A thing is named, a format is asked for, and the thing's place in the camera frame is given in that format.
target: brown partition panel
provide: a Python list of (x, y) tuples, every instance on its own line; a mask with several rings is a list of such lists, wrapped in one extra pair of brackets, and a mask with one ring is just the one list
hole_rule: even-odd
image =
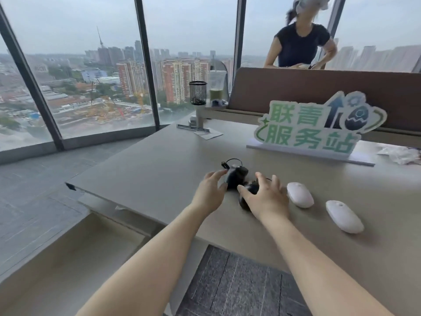
[(272, 100), (325, 103), (338, 91), (364, 92), (367, 103), (384, 109), (382, 127), (421, 132), (421, 74), (240, 68), (229, 108), (268, 113)]

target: blue building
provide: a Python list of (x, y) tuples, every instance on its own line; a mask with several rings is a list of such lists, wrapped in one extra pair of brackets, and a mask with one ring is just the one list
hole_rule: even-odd
[(85, 82), (89, 83), (95, 81), (99, 77), (107, 77), (107, 72), (102, 70), (82, 71), (82, 78)]

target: crumpled tissue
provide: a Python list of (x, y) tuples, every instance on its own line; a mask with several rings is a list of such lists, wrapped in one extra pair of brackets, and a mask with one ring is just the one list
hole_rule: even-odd
[(378, 143), (382, 149), (377, 152), (380, 155), (389, 155), (390, 159), (400, 165), (416, 163), (421, 165), (420, 151), (404, 146)]

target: short sleeve shirt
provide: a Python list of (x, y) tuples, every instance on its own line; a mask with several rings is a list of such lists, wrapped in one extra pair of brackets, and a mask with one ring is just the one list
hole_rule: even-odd
[(313, 29), (308, 36), (297, 34), (295, 22), (284, 27), (276, 36), (282, 45), (278, 55), (280, 67), (288, 67), (298, 63), (311, 64), (318, 46), (324, 46), (330, 39), (327, 29), (320, 24), (313, 23)]

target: window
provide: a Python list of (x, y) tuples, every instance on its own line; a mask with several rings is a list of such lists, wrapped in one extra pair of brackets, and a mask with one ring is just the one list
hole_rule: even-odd
[(346, 0), (326, 69), (419, 72), (421, 0)]
[(0, 151), (51, 140), (34, 100), (0, 38)]
[[(293, 1), (247, 0), (241, 66), (263, 67), (275, 34), (285, 26), (286, 13)], [(315, 23), (327, 27), (334, 1), (330, 0), (328, 10), (319, 12)]]
[(154, 125), (134, 0), (2, 5), (64, 138)]
[(212, 59), (234, 69), (237, 0), (143, 0), (161, 124), (194, 111), (189, 82), (206, 81)]

